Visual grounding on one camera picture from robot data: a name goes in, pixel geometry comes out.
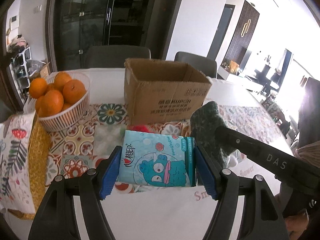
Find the person's right hand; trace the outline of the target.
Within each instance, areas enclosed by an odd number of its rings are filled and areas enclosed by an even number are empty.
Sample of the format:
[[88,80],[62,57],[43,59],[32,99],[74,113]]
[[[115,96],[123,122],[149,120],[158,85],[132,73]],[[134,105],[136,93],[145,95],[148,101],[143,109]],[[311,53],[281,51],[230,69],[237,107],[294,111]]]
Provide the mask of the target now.
[[306,210],[294,216],[285,218],[285,224],[291,240],[297,240],[303,234],[309,223],[309,215]]

